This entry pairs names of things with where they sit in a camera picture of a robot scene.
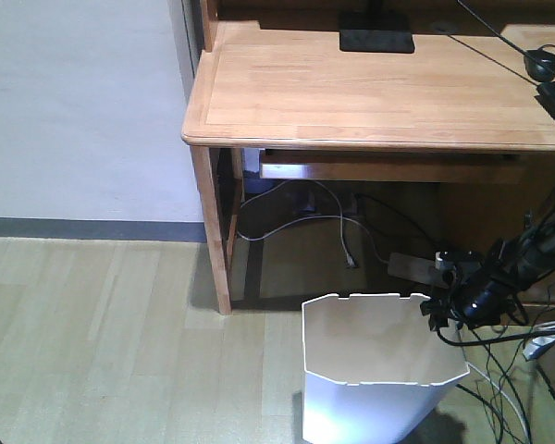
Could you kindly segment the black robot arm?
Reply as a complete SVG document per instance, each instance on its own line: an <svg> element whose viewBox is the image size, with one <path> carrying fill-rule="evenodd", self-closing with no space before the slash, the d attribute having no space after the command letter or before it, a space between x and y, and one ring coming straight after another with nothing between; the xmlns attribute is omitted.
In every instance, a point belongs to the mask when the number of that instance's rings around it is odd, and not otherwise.
<svg viewBox="0 0 555 444"><path fill-rule="evenodd" d="M441 251L435 266L449 286L420 304L432 331L455 321L475 329L495 326L506 315L524 326L529 316L518 295L555 271L555 202L538 224L512 240L496 240L485 254Z"/></svg>

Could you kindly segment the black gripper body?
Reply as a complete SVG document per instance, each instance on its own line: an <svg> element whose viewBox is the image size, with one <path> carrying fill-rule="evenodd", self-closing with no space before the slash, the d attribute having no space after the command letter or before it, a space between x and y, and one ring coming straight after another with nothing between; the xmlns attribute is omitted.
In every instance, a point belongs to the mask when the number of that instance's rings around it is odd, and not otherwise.
<svg viewBox="0 0 555 444"><path fill-rule="evenodd" d="M498 325L507 315L517 324L521 313L516 280L500 259L457 261L448 293L449 318L469 329Z"/></svg>

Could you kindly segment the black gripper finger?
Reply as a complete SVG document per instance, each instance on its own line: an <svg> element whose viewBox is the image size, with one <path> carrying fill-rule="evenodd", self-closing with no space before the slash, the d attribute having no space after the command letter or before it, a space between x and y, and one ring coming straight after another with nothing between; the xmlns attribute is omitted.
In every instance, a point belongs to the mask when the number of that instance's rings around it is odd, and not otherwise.
<svg viewBox="0 0 555 444"><path fill-rule="evenodd" d="M422 316L428 317L428 326L431 331L439 331L450 325L452 311L450 303L444 299L429 299L420 303Z"/></svg>

